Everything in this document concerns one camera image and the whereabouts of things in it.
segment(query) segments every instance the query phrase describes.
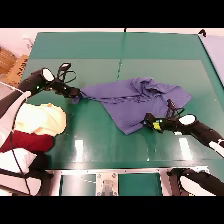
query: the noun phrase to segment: black cable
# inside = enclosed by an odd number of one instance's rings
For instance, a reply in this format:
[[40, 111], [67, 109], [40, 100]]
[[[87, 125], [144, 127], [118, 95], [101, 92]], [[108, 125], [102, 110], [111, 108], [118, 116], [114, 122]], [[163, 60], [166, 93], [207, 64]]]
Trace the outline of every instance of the black cable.
[[32, 196], [31, 193], [30, 193], [30, 188], [29, 188], [29, 186], [28, 186], [28, 183], [27, 183], [27, 179], [26, 179], [26, 177], [25, 177], [25, 174], [23, 173], [23, 171], [22, 171], [22, 169], [21, 169], [21, 167], [20, 167], [20, 165], [19, 165], [19, 163], [18, 163], [18, 160], [17, 160], [17, 158], [16, 158], [16, 155], [15, 155], [15, 152], [14, 152], [14, 149], [13, 149], [14, 147], [13, 147], [13, 141], [12, 141], [12, 131], [10, 132], [10, 146], [11, 146], [12, 154], [13, 154], [13, 156], [14, 156], [14, 158], [15, 158], [16, 164], [17, 164], [17, 166], [19, 167], [19, 170], [20, 170], [20, 172], [21, 172], [21, 174], [23, 175], [23, 178], [24, 178], [24, 180], [25, 180], [26, 187], [27, 187], [27, 189], [28, 189], [29, 195]]

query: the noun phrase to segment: white cloth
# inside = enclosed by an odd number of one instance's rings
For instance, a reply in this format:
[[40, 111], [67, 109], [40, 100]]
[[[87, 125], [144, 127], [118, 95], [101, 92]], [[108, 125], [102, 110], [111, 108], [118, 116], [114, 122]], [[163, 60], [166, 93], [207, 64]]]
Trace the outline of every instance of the white cloth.
[[40, 106], [24, 103], [15, 121], [15, 130], [37, 135], [55, 136], [61, 134], [65, 127], [65, 112], [50, 103]]
[[[36, 158], [37, 155], [23, 148], [14, 149], [14, 152], [23, 173], [24, 174], [29, 173], [29, 166], [31, 165], [31, 163], [33, 162], [33, 160]], [[0, 168], [3, 170], [20, 173], [20, 169], [13, 156], [12, 150], [0, 153]]]

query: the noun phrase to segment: pile of clothes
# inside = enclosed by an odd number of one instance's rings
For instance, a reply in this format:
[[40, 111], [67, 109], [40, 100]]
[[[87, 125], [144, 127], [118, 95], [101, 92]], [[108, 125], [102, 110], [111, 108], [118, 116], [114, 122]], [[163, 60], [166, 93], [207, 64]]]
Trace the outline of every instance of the pile of clothes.
[[[35, 106], [23, 104], [15, 120], [13, 148], [24, 148], [32, 153], [47, 152], [54, 146], [54, 137], [66, 127], [65, 112], [53, 104]], [[10, 136], [0, 152], [11, 150]]]

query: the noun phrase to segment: glossy table surface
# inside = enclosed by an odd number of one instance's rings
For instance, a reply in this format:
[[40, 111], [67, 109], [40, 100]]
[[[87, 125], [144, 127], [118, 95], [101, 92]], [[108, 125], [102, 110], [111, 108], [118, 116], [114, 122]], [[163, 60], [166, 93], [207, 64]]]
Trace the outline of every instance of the glossy table surface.
[[[69, 85], [79, 88], [143, 76], [181, 85], [192, 94], [186, 112], [224, 135], [223, 88], [197, 35], [39, 33], [23, 79], [42, 67], [55, 74], [63, 62], [72, 63], [77, 79]], [[65, 132], [48, 152], [50, 169], [222, 166], [218, 154], [191, 136], [161, 135], [146, 128], [126, 136], [98, 102], [82, 100], [74, 105], [71, 99], [41, 92], [28, 103], [53, 103], [67, 114]], [[187, 139], [188, 149], [180, 138]], [[76, 140], [83, 140], [81, 156]]]

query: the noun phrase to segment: dark red fabric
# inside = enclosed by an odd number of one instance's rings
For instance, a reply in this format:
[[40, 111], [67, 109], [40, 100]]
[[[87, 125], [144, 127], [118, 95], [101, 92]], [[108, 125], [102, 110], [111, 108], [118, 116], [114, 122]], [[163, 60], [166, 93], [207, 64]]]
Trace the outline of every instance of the dark red fabric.
[[[24, 148], [30, 152], [47, 152], [54, 146], [54, 137], [14, 131], [12, 142], [13, 148]], [[10, 136], [0, 148], [0, 152], [7, 152], [9, 150], [11, 150]]]

